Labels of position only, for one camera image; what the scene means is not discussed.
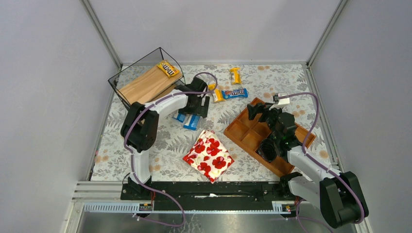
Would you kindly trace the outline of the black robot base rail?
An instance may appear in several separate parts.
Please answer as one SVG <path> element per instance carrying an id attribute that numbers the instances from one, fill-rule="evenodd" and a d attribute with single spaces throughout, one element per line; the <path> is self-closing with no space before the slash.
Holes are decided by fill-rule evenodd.
<path id="1" fill-rule="evenodd" d="M 148 201 L 156 211 L 272 211 L 273 203 L 294 203 L 295 195 L 279 182 L 152 182 L 149 189 L 128 180 L 121 200 Z"/>

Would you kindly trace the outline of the blue white candy bar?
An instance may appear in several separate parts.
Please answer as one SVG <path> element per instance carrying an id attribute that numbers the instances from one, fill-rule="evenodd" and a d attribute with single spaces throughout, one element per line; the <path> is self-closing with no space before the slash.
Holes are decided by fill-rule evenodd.
<path id="1" fill-rule="evenodd" d="M 185 119 L 186 119 L 186 114 L 182 114 L 182 113 L 175 113 L 172 117 L 173 119 L 176 119 L 177 121 L 184 123 Z"/>
<path id="2" fill-rule="evenodd" d="M 197 125 L 199 123 L 199 120 L 200 120 L 200 116 L 187 115 L 183 128 L 195 131 L 197 130 Z"/>

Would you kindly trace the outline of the floral patterned table mat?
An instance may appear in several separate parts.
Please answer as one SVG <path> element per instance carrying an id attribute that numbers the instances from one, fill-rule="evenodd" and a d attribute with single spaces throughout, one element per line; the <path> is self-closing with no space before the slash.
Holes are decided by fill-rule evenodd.
<path id="1" fill-rule="evenodd" d="M 209 104 L 208 115 L 195 130 L 170 114 L 159 119 L 155 144 L 150 150 L 148 169 L 153 181 L 276 181 L 277 176 L 224 135 L 227 127 L 239 131 L 238 139 L 259 146 L 258 136 L 267 136 L 266 124 L 242 116 L 246 105 L 259 98 L 270 102 L 277 92 L 294 94 L 284 108 L 315 139 L 309 146 L 312 155 L 331 164 L 321 124 L 315 119 L 315 107 L 301 64 L 240 65 L 242 83 L 234 85 L 231 65 L 184 65 L 187 83 L 200 73 L 207 83 L 218 82 L 220 90 L 246 89 L 247 98 L 233 98 Z"/>

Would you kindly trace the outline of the brown wooden divided tray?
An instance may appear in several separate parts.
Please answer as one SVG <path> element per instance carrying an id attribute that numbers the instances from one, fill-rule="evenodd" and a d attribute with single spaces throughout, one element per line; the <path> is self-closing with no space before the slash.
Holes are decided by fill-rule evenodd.
<path id="1" fill-rule="evenodd" d="M 265 102 L 255 98 L 250 104 L 257 103 Z M 225 129 L 224 135 L 276 176 L 287 175 L 294 168 L 288 162 L 288 151 L 302 145 L 308 148 L 316 136 L 297 123 L 295 131 L 272 131 L 266 122 L 258 122 L 260 116 L 248 119 L 246 107 Z"/>

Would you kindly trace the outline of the blue m&m candy bag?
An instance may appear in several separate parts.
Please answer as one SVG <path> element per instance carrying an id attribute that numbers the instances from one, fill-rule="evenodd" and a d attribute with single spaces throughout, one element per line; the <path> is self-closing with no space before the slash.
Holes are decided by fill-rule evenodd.
<path id="1" fill-rule="evenodd" d="M 236 89 L 236 90 L 226 90 L 222 92 L 223 98 L 225 100 L 227 99 L 233 99 L 233 98 L 247 98 L 248 97 L 248 92 L 246 88 L 242 89 Z"/>

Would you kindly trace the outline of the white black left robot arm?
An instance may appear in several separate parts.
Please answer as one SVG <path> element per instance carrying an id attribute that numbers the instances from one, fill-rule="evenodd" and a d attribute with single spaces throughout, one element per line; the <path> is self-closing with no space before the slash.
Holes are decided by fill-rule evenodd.
<path id="1" fill-rule="evenodd" d="M 130 185 L 142 193 L 151 180 L 149 151 L 156 140 L 159 119 L 172 113 L 191 118 L 206 118 L 210 98 L 207 84 L 195 77 L 187 85 L 179 85 L 168 95 L 149 103 L 134 102 L 120 131 L 125 148 L 131 152 Z"/>

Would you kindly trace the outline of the yellow m&m candy bag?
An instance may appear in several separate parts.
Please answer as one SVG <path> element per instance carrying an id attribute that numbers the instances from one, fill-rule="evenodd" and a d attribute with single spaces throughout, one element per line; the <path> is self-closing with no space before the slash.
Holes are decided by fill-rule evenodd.
<path id="1" fill-rule="evenodd" d="M 180 73 L 180 70 L 173 66 L 168 60 L 162 60 L 156 66 L 161 69 L 169 78 Z"/>

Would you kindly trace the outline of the yellow candy bar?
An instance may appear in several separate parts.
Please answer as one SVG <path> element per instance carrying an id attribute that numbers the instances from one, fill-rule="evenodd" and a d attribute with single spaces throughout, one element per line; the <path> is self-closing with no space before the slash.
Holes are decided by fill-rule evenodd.
<path id="1" fill-rule="evenodd" d="M 225 99 L 223 98 L 222 90 L 216 84 L 209 84 L 208 89 L 209 91 L 211 91 L 210 93 L 213 97 L 214 102 L 225 101 Z"/>
<path id="2" fill-rule="evenodd" d="M 240 68 L 233 67 L 233 68 L 230 68 L 229 71 L 232 74 L 232 84 L 242 84 L 241 77 L 240 77 Z"/>

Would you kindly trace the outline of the yellow candy bar far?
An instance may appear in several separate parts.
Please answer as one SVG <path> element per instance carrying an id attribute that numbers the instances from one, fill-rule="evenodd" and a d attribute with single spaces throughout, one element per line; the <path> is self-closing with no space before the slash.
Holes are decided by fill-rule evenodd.
<path id="1" fill-rule="evenodd" d="M 233 67 L 233 68 L 230 68 L 229 71 L 232 74 L 232 84 L 242 84 L 241 77 L 240 77 L 240 68 Z"/>

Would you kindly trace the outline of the red poppy folded cloth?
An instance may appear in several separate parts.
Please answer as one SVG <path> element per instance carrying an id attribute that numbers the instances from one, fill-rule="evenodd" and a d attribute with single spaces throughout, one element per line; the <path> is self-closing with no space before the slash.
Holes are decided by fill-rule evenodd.
<path id="1" fill-rule="evenodd" d="M 211 183 L 222 176 L 235 160 L 214 131 L 203 130 L 183 161 L 204 175 Z"/>

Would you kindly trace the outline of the yellow candy bar near centre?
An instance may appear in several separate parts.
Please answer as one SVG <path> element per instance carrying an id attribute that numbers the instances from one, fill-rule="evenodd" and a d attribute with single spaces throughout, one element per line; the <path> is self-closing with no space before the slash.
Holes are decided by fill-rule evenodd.
<path id="1" fill-rule="evenodd" d="M 210 93 L 213 97 L 214 102 L 225 101 L 225 99 L 223 98 L 222 90 L 216 84 L 209 84 L 208 89 L 209 91 L 211 91 Z"/>

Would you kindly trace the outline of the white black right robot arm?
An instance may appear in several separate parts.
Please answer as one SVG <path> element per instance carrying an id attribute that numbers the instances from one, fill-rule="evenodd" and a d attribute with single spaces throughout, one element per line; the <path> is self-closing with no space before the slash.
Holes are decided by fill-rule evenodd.
<path id="1" fill-rule="evenodd" d="M 336 229 L 345 224 L 360 223 L 368 216 L 368 207 L 357 176 L 327 167 L 300 142 L 295 132 L 294 115 L 275 108 L 271 103 L 247 105 L 248 119 L 256 117 L 268 126 L 270 134 L 262 140 L 256 153 L 267 162 L 281 159 L 299 168 L 298 172 L 280 178 L 285 194 L 298 196 L 319 208 L 327 224 Z"/>

